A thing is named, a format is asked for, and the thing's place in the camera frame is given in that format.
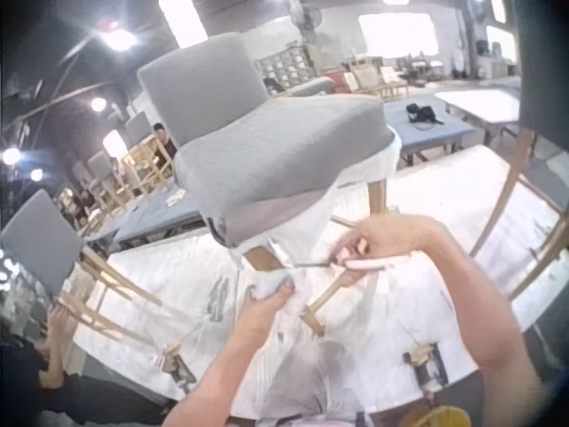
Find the gray chair seat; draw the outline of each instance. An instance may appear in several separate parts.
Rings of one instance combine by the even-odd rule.
[[[199,200],[204,217],[222,219],[243,205],[328,189],[342,170],[392,141],[376,98],[275,99],[185,144],[177,178]],[[288,216],[304,209],[299,205]]]

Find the upholstery tool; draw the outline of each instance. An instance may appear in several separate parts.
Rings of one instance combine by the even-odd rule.
[[[414,350],[404,353],[403,361],[413,367],[419,388],[429,404],[434,405],[435,393],[448,385],[438,343],[420,344]]]
[[[162,371],[170,374],[176,386],[189,394],[189,385],[196,383],[197,379],[181,358],[179,342],[164,347],[159,363]]]

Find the worker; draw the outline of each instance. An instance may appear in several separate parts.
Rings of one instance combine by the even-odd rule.
[[[174,146],[174,143],[172,142],[170,135],[164,129],[164,125],[162,125],[159,122],[154,123],[152,129],[154,129],[154,135],[160,140],[160,142],[164,146],[164,149],[166,150],[166,153],[168,153],[168,156],[174,159],[174,156],[178,150]],[[154,155],[158,157],[158,162],[156,163],[156,166],[158,167],[158,169],[161,169],[162,166],[166,164],[166,159],[164,158],[164,155],[159,149],[156,150]]]
[[[331,261],[344,265],[350,258],[360,258],[360,242],[369,244],[365,257],[390,257],[422,251],[438,268],[454,302],[462,340],[477,363],[484,378],[485,425],[527,425],[526,421],[544,401],[545,393],[525,348],[519,324],[509,301],[464,252],[440,223],[422,216],[374,215],[351,230],[332,250]],[[366,273],[345,270],[348,286]],[[168,415],[165,427],[189,425],[222,426],[229,416],[231,403],[256,351],[268,338],[275,315],[294,293],[291,284],[282,284],[270,297],[255,300],[245,297],[236,327],[218,357],[205,372],[192,393]],[[287,377],[286,387],[293,395],[280,394],[280,404],[311,391],[300,410],[282,414],[280,420],[261,425],[372,425],[367,417],[352,413],[329,414],[327,408],[346,406],[322,401],[317,383],[305,383],[306,375],[297,375],[294,368]],[[277,387],[276,380],[271,388]]]
[[[34,346],[7,334],[0,341],[0,425],[36,425],[41,411],[65,413],[76,423],[159,425],[163,407],[119,384],[68,375],[62,362],[64,313],[51,311],[47,339]]]

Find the blue table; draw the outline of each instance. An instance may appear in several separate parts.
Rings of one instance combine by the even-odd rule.
[[[431,106],[437,114],[437,119],[444,125],[429,123],[411,123],[406,107],[409,104],[417,104],[419,107]],[[421,154],[424,149],[444,147],[451,145],[454,151],[461,142],[462,136],[474,132],[474,127],[463,122],[458,117],[451,116],[444,108],[439,107],[440,101],[432,97],[432,102],[424,97],[419,99],[407,98],[403,101],[392,101],[384,104],[385,119],[388,125],[393,127],[401,138],[401,156],[407,164],[413,164],[413,155],[426,160]]]
[[[194,199],[187,192],[182,197],[176,197],[179,195],[180,188],[170,181],[148,199],[142,199],[138,209],[131,212],[113,241],[121,247],[129,247],[135,240],[148,243],[147,237],[153,234],[165,232],[165,236],[169,237],[179,228],[204,226]]]

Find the unfinished wooden chair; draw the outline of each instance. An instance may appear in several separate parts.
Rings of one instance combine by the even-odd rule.
[[[44,190],[39,190],[10,219],[0,237],[2,248],[21,263],[58,301],[70,316],[91,329],[116,339],[126,336],[150,344],[150,340],[99,314],[107,288],[131,301],[131,293],[162,307],[153,294],[108,265],[73,231]],[[87,306],[85,295],[63,289],[74,267],[81,268],[105,286],[97,307]]]
[[[555,8],[541,8],[529,0],[513,2],[512,7],[517,17],[522,75],[519,113],[521,132],[517,135],[508,178],[496,207],[471,252],[473,256],[480,250],[500,219],[519,175],[527,164],[534,135],[537,133],[558,147],[569,149],[569,125],[566,115],[566,94],[569,85],[565,73],[566,64],[569,63],[569,51],[558,48],[566,43],[567,17],[558,14]],[[543,252],[538,254],[537,263],[510,298],[520,295],[569,245],[567,218],[567,212],[561,214],[559,221],[541,245]]]
[[[110,200],[112,200],[117,207],[124,209],[129,200],[135,199],[132,189],[123,181],[120,173],[113,172],[113,168],[110,164],[110,158],[107,153],[99,151],[87,161],[87,164],[94,175],[95,180],[104,189],[104,191],[106,191]],[[121,192],[124,192],[124,195],[119,195],[117,190],[115,190],[116,183],[119,184]],[[102,193],[103,191],[99,192],[97,199],[102,200],[104,198]]]
[[[179,149],[179,185],[196,197],[212,235],[227,247],[286,224],[351,166],[390,153],[395,140],[383,102],[372,96],[269,99],[238,34],[167,53],[141,68],[139,80]],[[369,182],[372,213],[385,210],[396,152],[393,164],[374,164],[374,177],[361,180]],[[282,268],[266,246],[245,257],[256,270]],[[324,328],[313,311],[327,295],[303,316],[319,335]]]
[[[140,190],[146,195],[152,189],[166,183],[173,169],[172,158],[164,145],[154,135],[154,131],[146,113],[142,111],[126,122],[126,133],[129,155],[123,159],[124,165],[138,176],[137,169],[146,169],[146,175],[140,180]],[[160,151],[164,164],[158,167],[154,161],[156,151]]]

